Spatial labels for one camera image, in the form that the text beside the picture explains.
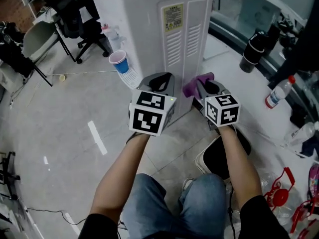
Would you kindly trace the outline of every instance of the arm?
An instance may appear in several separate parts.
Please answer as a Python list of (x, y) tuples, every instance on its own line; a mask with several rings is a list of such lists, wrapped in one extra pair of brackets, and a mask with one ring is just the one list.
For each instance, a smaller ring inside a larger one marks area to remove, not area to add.
[(118, 223), (149, 137), (141, 134), (126, 144), (101, 180), (95, 192), (90, 214), (102, 214)]
[(263, 195), (260, 178), (233, 129), (219, 128), (226, 152), (230, 180), (239, 208), (255, 196)]

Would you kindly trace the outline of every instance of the purple cloth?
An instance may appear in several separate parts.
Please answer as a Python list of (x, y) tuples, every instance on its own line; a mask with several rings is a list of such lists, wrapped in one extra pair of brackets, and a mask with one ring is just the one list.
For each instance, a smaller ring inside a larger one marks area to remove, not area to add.
[(213, 73), (207, 73), (203, 75), (198, 75), (195, 78), (193, 78), (189, 83), (187, 83), (183, 87), (184, 95), (189, 98), (191, 96), (195, 96), (197, 99), (200, 99), (199, 93), (197, 91), (196, 87), (196, 81), (200, 80), (202, 83), (205, 84), (207, 80), (214, 80), (215, 76)]

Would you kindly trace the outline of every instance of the vent grille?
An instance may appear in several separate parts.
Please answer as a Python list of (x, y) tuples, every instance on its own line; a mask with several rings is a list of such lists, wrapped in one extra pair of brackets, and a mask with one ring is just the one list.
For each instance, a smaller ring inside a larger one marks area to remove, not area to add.
[(187, 38), (187, 48), (186, 48), (187, 57), (194, 55), (195, 53), (198, 52), (200, 28), (201, 28), (201, 24), (196, 26), (191, 26), (188, 28), (188, 38)]
[(181, 31), (167, 36), (167, 64), (172, 66), (180, 61)]

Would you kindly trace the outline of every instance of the brick wall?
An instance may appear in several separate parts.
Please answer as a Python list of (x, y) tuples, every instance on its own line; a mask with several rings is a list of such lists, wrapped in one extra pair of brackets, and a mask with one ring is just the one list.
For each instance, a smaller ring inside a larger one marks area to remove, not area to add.
[(33, 26), (34, 17), (22, 0), (0, 0), (0, 21), (15, 22), (23, 32), (27, 32)]

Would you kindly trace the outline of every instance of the black thermos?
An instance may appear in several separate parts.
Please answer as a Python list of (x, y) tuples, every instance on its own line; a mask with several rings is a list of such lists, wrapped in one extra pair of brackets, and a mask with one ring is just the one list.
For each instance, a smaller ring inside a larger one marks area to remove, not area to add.
[(267, 40), (265, 44), (265, 54), (269, 55), (269, 53), (274, 49), (279, 37), (280, 37), (280, 29), (277, 25), (272, 24), (267, 33)]
[(240, 61), (240, 68), (251, 73), (254, 67), (258, 64), (260, 58), (265, 52), (265, 43), (267, 34), (264, 31), (256, 30), (255, 34), (248, 40), (248, 44)]

